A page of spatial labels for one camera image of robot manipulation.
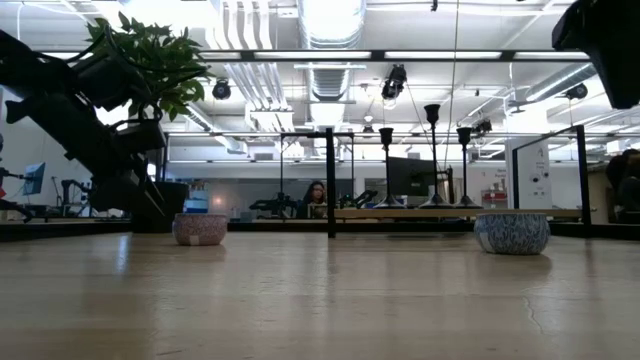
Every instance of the blue speckled pot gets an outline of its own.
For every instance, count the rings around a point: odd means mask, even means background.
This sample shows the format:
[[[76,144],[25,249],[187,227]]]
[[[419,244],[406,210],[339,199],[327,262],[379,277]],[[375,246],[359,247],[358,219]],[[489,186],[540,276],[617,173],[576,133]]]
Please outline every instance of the blue speckled pot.
[[[545,214],[480,214],[476,240],[491,254],[539,255],[549,242]]]

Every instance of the spotlight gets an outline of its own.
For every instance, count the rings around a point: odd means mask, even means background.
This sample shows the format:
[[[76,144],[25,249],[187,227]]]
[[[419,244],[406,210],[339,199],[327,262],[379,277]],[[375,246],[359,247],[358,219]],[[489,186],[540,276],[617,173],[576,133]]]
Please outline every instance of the spotlight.
[[[493,126],[491,125],[491,119],[487,118],[482,120],[478,125],[473,128],[473,132],[475,134],[486,134],[493,130]]]
[[[564,93],[564,97],[566,97],[569,100],[573,100],[573,99],[582,100],[586,98],[588,94],[589,94],[589,89],[587,89],[587,87],[584,84],[579,84],[567,90],[567,92]]]
[[[229,80],[218,79],[216,86],[213,87],[213,97],[218,100],[227,100],[231,96],[231,88],[229,87]]]
[[[407,72],[404,70],[404,65],[394,64],[387,81],[384,82],[382,98],[385,100],[393,100],[400,96],[400,93],[404,90],[404,83],[406,81]]]

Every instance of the pink speckled pot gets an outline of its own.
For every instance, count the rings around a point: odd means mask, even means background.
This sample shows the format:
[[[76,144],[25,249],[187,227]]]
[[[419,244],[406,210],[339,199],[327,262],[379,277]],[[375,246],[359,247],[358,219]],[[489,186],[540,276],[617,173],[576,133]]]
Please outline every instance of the pink speckled pot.
[[[176,214],[173,221],[173,237],[180,245],[219,245],[226,234],[226,215]]]

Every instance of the table surface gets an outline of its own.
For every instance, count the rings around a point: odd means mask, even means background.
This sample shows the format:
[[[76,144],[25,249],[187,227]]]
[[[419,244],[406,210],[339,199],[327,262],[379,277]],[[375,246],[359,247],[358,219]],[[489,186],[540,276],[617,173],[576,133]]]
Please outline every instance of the table surface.
[[[638,359],[640,244],[110,234],[0,244],[6,359]]]
[[[579,218],[581,210],[526,210],[526,209],[336,209],[337,218],[434,218],[476,217],[480,214],[546,214],[549,217]]]

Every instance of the ceiling light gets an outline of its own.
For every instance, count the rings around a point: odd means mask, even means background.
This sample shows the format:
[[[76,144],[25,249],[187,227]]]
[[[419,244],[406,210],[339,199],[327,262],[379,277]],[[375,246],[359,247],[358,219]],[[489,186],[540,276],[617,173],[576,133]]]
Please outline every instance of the ceiling light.
[[[498,59],[499,51],[387,51],[385,59]]]
[[[235,136],[235,137],[280,137],[279,133],[232,133],[232,132],[224,132],[222,136]]]
[[[294,64],[296,70],[366,70],[367,65],[357,64]]]
[[[496,155],[500,155],[500,154],[502,154],[503,152],[504,152],[504,149],[503,149],[503,150],[498,150],[498,151],[496,151],[496,152],[494,152],[494,153],[491,153],[491,154],[489,154],[489,155],[482,155],[482,156],[480,156],[480,157],[481,157],[482,159],[491,159],[492,157],[494,157],[494,156],[496,156]]]
[[[514,56],[517,60],[558,59],[558,60],[589,60],[589,56],[581,52],[569,51],[536,51],[517,52]]]
[[[183,132],[183,133],[168,133],[169,137],[209,137],[211,133],[208,132]]]
[[[235,51],[207,51],[199,53],[205,60],[238,60],[240,53]]]
[[[206,164],[207,160],[169,160],[171,164]]]
[[[256,59],[263,60],[323,60],[323,59],[368,59],[370,51],[343,51],[343,50],[310,50],[310,51],[257,51]]]
[[[79,52],[46,52],[46,53],[42,53],[42,54],[47,55],[47,56],[51,56],[51,57],[55,57],[55,58],[58,58],[58,59],[62,59],[62,60],[67,60],[67,59],[71,59],[72,57],[78,55]],[[93,56],[93,53],[87,53],[85,56],[82,57],[81,60],[88,59],[91,56]]]

